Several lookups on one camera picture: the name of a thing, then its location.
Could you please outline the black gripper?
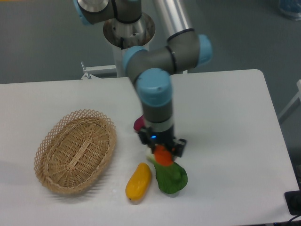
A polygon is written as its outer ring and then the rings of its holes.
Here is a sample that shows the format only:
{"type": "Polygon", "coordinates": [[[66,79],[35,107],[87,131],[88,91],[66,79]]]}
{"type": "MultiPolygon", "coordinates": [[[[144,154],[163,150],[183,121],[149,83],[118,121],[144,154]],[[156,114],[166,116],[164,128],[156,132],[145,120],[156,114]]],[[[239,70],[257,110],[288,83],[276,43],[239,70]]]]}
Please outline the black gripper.
{"type": "Polygon", "coordinates": [[[142,127],[138,131],[138,137],[141,143],[154,152],[156,145],[163,145],[173,157],[182,157],[187,140],[180,138],[176,139],[174,136],[174,126],[163,132],[155,132],[151,127],[142,127]]]}

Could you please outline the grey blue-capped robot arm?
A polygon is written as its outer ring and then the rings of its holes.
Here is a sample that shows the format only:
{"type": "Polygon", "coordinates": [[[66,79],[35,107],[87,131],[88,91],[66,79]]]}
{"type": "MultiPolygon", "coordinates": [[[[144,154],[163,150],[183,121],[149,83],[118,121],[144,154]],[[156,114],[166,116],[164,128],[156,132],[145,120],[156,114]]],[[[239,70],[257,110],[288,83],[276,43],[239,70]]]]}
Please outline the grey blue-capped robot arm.
{"type": "Polygon", "coordinates": [[[182,0],[154,1],[163,22],[167,44],[149,51],[146,45],[155,32],[152,19],[139,0],[76,0],[83,24],[104,22],[107,41],[124,52],[116,68],[128,77],[143,109],[143,124],[137,129],[141,142],[154,149],[164,146],[181,157],[187,141],[174,135],[171,75],[198,67],[212,59],[209,38],[197,34],[182,0]]]}

